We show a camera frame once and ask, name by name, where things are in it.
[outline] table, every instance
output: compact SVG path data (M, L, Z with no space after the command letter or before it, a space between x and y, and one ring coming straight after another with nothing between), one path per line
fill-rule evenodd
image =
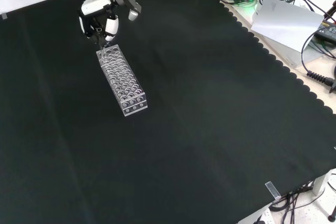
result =
M124 118L80 34L82 1L0 23L3 222L234 222L272 201L266 182L286 193L336 162L332 113L216 0L138 0L135 23L118 10L149 102Z
M324 9L325 11L327 11L331 6L332 3L334 2L334 0L311 0L313 1L315 4L317 4L318 6L320 6L322 9ZM243 24L243 26L245 26L246 28L250 30L251 28L251 16L252 15L248 15L246 13L244 13L245 18L236 10L234 9L232 6L230 5L226 5L225 7L229 8L229 10L234 14L234 16L237 17L238 21L241 22ZM315 11L319 14L323 14L320 10L318 10L317 8L315 8ZM256 34L255 32L253 32L255 34L256 37L258 37L260 39L260 42L264 45L265 48L267 48L272 54L274 54L278 60L281 60L284 66L287 66L290 68L290 71L295 73L297 75L297 77L299 79L301 79L305 85L307 85L311 92L314 92L317 95L318 99L321 99L325 106L330 107L333 110L333 113L336 113L336 94L332 93L329 94L329 90L327 87L317 83L316 81L312 80L311 78L306 77L306 71L304 70L304 68L301 66L299 68L291 68L287 62L283 59L282 55L281 55L281 51L275 51L271 45L268 43L267 39L265 39L263 36ZM316 52L314 52L313 49L307 47L305 49L305 54L315 54ZM336 65L336 62L328 57L322 57L314 60L308 64L306 64L308 66L308 68L313 71L313 72L317 72L319 74L322 74L326 77L333 77L333 72L334 72L334 68ZM326 186L329 178L330 178L331 172L319 177L316 179L316 183L314 186L314 190L313 192L315 193L315 195L319 195L320 193L322 193L324 187ZM254 221L256 221L258 219L258 217L269 207L269 205L266 205L264 208L261 208L259 211L255 212L254 214L246 217L245 219L243 219L242 221L239 222L239 224L251 224Z

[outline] table leg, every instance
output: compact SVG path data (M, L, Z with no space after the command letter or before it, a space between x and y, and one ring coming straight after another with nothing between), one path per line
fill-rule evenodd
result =
M323 190L325 189L325 186L328 183L328 180L330 179L331 171L329 171L327 174L315 179L314 187L313 187L313 193L316 196L319 196Z

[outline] black cloth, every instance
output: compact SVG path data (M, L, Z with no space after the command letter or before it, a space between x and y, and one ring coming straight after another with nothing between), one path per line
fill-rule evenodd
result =
M0 22L0 223L235 223L335 168L335 116L218 0L120 7L149 107L124 117L83 0Z

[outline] black connector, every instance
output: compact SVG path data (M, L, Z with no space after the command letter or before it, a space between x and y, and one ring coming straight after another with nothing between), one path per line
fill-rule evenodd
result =
M332 79L332 78L328 78L328 77L324 77L320 74L314 73L312 71L308 71L307 72L307 76L309 76L310 78L313 78L319 82L324 83L325 85L331 87L329 90L329 93L332 93L333 91L336 92L336 80Z

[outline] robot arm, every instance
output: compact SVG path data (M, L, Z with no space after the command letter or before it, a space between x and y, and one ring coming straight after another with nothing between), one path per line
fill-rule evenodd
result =
M119 20L113 9L126 5L129 20L135 20L141 12L141 6L135 0L85 0L79 13L82 32L88 38L97 38L100 47L112 41L119 28Z

